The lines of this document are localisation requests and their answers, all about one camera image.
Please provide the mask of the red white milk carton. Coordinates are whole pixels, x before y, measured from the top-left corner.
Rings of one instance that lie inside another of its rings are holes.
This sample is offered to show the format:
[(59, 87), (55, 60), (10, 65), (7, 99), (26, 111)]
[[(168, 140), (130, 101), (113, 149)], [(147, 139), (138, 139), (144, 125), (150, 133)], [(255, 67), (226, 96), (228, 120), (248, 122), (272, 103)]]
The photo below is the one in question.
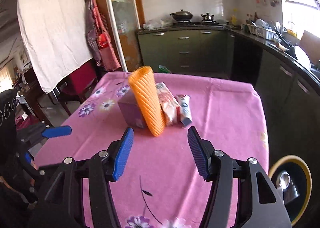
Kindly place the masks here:
[(176, 124), (180, 112), (179, 103), (164, 82), (157, 83), (156, 89), (161, 108), (165, 115), (165, 124), (167, 126)]

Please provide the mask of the white blue yogurt pouch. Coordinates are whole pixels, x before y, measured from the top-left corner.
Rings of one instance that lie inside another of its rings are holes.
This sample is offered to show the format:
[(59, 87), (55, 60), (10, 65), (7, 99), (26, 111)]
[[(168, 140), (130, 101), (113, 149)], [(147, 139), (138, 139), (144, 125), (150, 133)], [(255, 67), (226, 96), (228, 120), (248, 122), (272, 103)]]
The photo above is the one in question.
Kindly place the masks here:
[(180, 105), (180, 122), (184, 127), (187, 127), (193, 122), (190, 109), (190, 97), (185, 94), (179, 94), (176, 95), (176, 97)]

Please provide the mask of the purple cardboard box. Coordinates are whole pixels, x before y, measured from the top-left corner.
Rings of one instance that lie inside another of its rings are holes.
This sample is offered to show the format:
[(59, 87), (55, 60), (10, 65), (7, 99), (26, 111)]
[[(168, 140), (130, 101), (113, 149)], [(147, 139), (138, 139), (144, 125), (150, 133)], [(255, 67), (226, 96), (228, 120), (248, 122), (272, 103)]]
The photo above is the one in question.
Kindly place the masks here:
[(118, 100), (118, 106), (127, 125), (140, 129), (147, 128), (147, 124), (131, 89)]

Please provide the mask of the red Coca-Cola can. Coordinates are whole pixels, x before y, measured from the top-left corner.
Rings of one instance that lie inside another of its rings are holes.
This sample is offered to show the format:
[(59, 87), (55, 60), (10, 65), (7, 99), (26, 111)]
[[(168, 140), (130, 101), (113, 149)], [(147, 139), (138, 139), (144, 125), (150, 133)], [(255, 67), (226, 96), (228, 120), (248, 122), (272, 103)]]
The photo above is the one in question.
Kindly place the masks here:
[(277, 189), (286, 191), (291, 186), (291, 177), (287, 171), (282, 171), (278, 174), (276, 179)]

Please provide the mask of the orange foam fruit net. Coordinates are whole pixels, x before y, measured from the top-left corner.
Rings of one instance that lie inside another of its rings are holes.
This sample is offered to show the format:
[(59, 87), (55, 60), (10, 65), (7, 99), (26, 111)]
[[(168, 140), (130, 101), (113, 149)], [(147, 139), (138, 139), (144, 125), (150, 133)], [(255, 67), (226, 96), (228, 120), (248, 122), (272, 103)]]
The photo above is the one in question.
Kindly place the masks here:
[(136, 69), (128, 81), (148, 129), (154, 137), (160, 136), (166, 124), (152, 68), (142, 66)]

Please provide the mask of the yellow-rimmed black trash bin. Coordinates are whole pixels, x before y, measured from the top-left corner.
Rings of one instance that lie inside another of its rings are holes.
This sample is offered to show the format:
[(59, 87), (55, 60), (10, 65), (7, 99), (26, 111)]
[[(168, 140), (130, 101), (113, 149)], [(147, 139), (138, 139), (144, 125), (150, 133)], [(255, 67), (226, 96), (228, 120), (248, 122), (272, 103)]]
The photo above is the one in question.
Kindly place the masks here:
[(311, 172), (302, 158), (295, 155), (284, 156), (280, 158), (268, 172), (268, 176), (275, 187), (277, 176), (282, 171), (289, 173), (291, 186), (286, 191), (279, 189), (280, 195), (283, 198), (291, 225), (295, 226), (306, 211), (311, 197)]

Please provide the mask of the red chair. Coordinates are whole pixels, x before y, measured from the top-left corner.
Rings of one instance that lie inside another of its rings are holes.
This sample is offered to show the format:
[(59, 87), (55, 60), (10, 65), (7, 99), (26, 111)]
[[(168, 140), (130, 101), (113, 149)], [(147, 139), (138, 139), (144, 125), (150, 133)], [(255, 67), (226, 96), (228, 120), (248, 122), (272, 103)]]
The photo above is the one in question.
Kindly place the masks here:
[(98, 83), (98, 77), (93, 60), (84, 63), (67, 77), (61, 80), (56, 88), (52, 90), (57, 101), (70, 116), (72, 113), (67, 107), (67, 103), (78, 101), (80, 104), (86, 100), (86, 94)]

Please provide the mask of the green lower drawer cabinet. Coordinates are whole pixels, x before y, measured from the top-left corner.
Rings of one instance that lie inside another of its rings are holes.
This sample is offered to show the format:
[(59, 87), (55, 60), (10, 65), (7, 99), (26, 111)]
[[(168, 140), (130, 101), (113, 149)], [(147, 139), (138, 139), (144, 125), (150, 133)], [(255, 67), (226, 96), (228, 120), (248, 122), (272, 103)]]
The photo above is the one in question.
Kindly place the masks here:
[(137, 33), (143, 65), (159, 72), (160, 66), (177, 74), (227, 78), (232, 55), (227, 51), (227, 31), (217, 28), (167, 28)]

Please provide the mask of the dark lower counter cabinets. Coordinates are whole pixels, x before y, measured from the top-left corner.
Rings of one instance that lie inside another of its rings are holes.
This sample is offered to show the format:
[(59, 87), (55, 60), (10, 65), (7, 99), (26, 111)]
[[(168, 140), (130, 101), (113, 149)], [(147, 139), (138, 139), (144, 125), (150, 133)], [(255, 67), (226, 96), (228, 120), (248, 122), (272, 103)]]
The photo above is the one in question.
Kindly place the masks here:
[(319, 80), (296, 59), (240, 30), (227, 30), (231, 80), (253, 85), (266, 117), (269, 166), (287, 155), (306, 162), (311, 197), (296, 227), (319, 227)]

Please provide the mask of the white hanging cloth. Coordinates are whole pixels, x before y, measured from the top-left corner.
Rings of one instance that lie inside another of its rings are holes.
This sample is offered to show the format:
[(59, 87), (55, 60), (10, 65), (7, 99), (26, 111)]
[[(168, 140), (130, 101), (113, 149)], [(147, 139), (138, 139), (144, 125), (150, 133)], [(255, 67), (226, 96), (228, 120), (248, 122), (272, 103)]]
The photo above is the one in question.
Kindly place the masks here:
[(84, 0), (17, 0), (21, 36), (44, 93), (92, 59)]

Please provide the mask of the wooden rolling pin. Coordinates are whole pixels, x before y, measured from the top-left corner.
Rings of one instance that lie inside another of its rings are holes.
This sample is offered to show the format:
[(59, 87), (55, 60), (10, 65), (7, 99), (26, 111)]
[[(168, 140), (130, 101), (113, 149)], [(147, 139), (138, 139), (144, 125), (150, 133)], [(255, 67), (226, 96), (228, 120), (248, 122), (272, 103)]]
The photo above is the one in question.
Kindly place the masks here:
[(279, 42), (275, 42), (276, 48), (278, 48), (279, 50), (283, 51), (283, 52), (289, 52), (289, 49), (285, 46), (283, 46), (281, 43)]

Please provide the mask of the white plastic bag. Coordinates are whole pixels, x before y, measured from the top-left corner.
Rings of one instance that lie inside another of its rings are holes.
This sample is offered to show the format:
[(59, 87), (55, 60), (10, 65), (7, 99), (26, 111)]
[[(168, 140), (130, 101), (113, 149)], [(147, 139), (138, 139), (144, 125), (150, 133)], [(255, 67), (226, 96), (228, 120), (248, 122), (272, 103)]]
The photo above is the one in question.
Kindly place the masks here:
[(144, 30), (156, 30), (169, 27), (173, 24), (171, 19), (152, 19), (143, 24)]

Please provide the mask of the black frying pan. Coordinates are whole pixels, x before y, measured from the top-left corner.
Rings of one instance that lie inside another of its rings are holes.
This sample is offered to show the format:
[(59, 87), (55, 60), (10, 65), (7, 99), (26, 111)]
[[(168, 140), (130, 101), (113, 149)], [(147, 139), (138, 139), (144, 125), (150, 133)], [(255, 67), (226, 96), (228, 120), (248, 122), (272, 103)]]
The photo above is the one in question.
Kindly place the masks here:
[(274, 32), (276, 33), (277, 37), (280, 39), (280, 42), (283, 46), (289, 49), (289, 54), (291, 57), (295, 58), (302, 66), (304, 66), (307, 70), (311, 70), (311, 62), (308, 55), (301, 49), (298, 45), (291, 45), (289, 44), (280, 34), (278, 29), (274, 26)]

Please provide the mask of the white dish rack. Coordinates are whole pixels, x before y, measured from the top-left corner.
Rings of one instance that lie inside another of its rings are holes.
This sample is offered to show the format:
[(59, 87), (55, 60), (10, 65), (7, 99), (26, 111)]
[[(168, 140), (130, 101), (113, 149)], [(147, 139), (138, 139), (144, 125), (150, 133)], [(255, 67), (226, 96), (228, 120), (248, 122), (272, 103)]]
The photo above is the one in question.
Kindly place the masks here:
[(266, 40), (273, 40), (276, 33), (269, 27), (268, 23), (262, 19), (257, 19), (255, 22), (250, 21), (246, 26), (250, 34), (261, 37)]

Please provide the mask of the black wok with lid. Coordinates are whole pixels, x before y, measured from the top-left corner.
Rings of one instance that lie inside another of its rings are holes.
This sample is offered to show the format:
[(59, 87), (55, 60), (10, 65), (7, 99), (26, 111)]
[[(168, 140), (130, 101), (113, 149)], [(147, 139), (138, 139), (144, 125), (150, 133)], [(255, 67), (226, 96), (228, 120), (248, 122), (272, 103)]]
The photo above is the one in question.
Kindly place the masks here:
[(185, 10), (171, 13), (170, 16), (176, 21), (190, 21), (193, 18), (193, 14)]

